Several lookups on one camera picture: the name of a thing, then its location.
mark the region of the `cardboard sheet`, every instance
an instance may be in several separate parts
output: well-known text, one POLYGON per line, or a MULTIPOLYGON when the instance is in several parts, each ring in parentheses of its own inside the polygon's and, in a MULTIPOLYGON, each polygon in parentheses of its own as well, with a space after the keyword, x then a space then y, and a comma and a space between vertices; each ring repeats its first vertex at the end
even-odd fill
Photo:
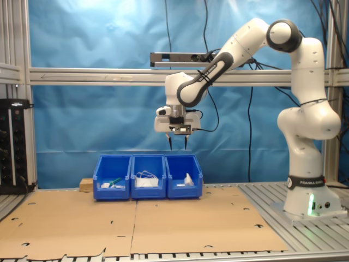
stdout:
POLYGON ((238 188, 205 188, 200 200, 138 201, 135 223, 131 253, 287 250, 238 188))
POLYGON ((135 210, 135 201, 97 203, 93 193, 36 192, 0 223, 0 258, 129 255, 135 210))

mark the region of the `blue bin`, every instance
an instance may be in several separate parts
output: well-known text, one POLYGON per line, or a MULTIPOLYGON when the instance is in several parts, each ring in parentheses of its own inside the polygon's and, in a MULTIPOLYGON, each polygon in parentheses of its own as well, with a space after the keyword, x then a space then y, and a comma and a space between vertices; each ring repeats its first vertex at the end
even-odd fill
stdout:
POLYGON ((131 155, 101 155, 93 174, 93 197, 96 200, 121 200, 130 198, 131 155), (116 185, 124 188, 101 188, 121 177, 116 185))
POLYGON ((165 156, 165 162, 168 198, 199 198, 202 196, 202 171, 195 155, 168 155, 165 156), (177 186, 178 184, 184 184, 187 173, 194 185, 177 186))
POLYGON ((134 155, 131 169, 131 197, 142 198, 165 198, 166 197, 166 168, 165 157, 162 154, 134 155), (154 174, 159 179, 158 187, 136 187, 136 174, 138 172, 154 174))

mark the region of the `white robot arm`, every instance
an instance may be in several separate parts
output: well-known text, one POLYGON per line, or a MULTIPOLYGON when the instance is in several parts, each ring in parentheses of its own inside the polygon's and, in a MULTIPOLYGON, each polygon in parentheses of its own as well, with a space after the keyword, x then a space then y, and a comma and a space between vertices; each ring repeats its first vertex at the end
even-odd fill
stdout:
POLYGON ((170 143, 170 132, 186 135, 187 142, 189 135, 200 128, 200 119, 185 108, 197 105, 218 77, 245 63, 264 46, 290 54, 291 90, 300 102, 300 108, 285 109, 278 117, 290 152, 289 190, 284 209, 308 218, 345 213, 338 196, 325 185, 321 154, 313 142, 334 138, 341 126, 325 94, 322 44, 315 38, 303 38, 289 20, 281 19, 269 26, 263 20, 252 19, 196 77, 183 72, 167 76, 166 106, 157 110, 155 130, 165 132, 170 143))

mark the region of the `blue backdrop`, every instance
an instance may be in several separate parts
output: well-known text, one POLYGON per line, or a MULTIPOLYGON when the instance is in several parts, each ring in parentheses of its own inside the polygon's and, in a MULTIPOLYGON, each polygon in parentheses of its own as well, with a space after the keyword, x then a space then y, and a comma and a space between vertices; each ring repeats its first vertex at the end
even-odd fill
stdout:
MULTIPOLYGON (((322 39, 310 1, 208 0, 208 48, 225 41, 254 17, 267 23, 291 19, 307 37, 322 39)), ((203 0, 168 0, 172 52, 205 52, 203 0)), ((33 67, 149 68, 150 52, 169 52, 164 0, 30 0, 33 67)), ((287 54, 265 48, 255 58, 288 69, 287 54)), ((35 136, 41 188, 77 187, 92 177, 100 154, 196 154, 205 183, 246 182, 250 87, 212 88, 220 125, 196 132, 184 151, 183 137, 170 151, 154 131, 155 111, 165 104, 164 87, 35 86, 35 136)), ((252 181, 284 181, 288 149, 276 119, 293 103, 273 87, 254 89, 252 181)), ((209 99, 202 127, 216 114, 209 99)))

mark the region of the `metal grating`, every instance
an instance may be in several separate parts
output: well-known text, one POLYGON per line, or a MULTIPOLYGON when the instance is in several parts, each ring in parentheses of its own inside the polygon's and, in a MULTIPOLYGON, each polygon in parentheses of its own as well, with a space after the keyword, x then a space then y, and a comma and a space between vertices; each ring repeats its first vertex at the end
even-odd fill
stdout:
MULTIPOLYGON (((246 184, 208 184, 206 187, 237 186, 255 205, 261 216, 286 242, 285 252, 231 252, 231 253, 176 253, 176 254, 134 254, 129 257, 104 258, 78 257, 50 262, 114 262, 150 261, 349 261, 349 218, 326 219, 323 221, 301 222, 291 226, 270 208, 271 203, 282 203, 286 199, 287 187, 284 182, 246 184)), ((342 199, 348 199, 349 190, 336 189, 342 199)), ((0 196, 0 217, 4 209, 14 206, 21 196, 0 196)), ((26 262, 26 259, 3 259, 0 262, 26 262)))

